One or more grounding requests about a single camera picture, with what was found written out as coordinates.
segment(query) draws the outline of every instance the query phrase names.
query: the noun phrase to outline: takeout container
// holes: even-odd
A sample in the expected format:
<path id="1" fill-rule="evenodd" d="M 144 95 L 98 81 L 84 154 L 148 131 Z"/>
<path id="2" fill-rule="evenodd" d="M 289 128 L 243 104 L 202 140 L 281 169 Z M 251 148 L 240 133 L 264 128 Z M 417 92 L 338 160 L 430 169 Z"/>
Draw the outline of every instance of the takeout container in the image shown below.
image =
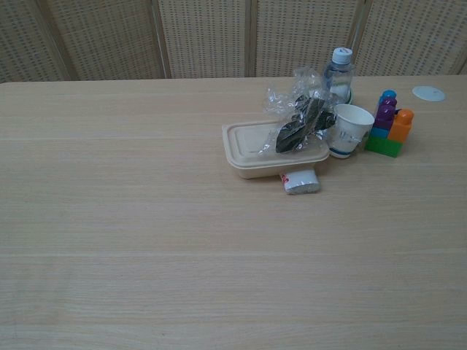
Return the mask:
<path id="1" fill-rule="evenodd" d="M 313 166 L 329 156 L 328 145 L 310 136 L 310 145 L 300 152 L 279 154 L 274 151 L 260 155 L 269 132 L 277 121 L 243 122 L 223 125 L 225 156 L 238 175 L 244 179 L 273 176 L 294 168 Z"/>

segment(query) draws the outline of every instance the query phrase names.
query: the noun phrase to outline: crumpled plastic wrap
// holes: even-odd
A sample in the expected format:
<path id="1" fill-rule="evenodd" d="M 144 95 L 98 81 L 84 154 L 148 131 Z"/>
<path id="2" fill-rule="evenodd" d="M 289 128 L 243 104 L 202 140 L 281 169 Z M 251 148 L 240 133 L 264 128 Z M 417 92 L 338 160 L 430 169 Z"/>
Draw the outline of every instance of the crumpled plastic wrap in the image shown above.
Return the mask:
<path id="1" fill-rule="evenodd" d="M 275 129 L 265 140 L 260 154 L 296 152 L 309 145 L 309 135 L 324 137 L 335 117 L 330 105 L 330 93 L 323 78 L 311 67 L 294 71 L 295 82 L 290 93 L 278 93 L 270 87 L 264 112 L 279 118 Z"/>

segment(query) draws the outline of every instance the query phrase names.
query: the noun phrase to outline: orange block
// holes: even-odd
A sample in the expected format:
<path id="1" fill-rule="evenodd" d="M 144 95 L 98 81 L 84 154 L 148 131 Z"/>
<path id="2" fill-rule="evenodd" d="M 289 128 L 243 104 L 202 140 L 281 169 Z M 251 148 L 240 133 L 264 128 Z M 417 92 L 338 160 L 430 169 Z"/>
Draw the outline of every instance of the orange block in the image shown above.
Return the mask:
<path id="1" fill-rule="evenodd" d="M 393 126 L 387 135 L 387 139 L 391 141 L 397 141 L 403 143 L 409 135 L 409 131 L 412 128 L 412 118 L 414 112 L 410 109 L 401 109 L 398 114 L 395 115 Z"/>

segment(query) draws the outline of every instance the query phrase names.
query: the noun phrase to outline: white disc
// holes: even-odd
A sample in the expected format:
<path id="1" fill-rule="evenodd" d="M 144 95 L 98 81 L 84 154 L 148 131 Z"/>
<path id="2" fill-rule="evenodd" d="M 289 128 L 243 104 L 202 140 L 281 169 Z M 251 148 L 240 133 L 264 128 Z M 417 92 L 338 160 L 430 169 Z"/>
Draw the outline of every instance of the white disc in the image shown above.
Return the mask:
<path id="1" fill-rule="evenodd" d="M 441 90 L 433 86 L 416 86 L 412 89 L 412 92 L 416 97 L 432 102 L 443 101 L 446 97 Z"/>

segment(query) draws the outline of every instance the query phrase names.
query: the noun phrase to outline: blue block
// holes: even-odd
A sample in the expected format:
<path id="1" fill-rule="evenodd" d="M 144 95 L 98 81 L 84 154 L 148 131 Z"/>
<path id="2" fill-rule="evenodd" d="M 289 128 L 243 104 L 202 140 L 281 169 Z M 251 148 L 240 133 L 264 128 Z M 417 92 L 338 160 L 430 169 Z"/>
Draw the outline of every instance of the blue block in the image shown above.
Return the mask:
<path id="1" fill-rule="evenodd" d="M 370 135 L 380 137 L 381 139 L 387 139 L 387 135 L 389 135 L 389 130 L 381 128 L 371 128 Z"/>

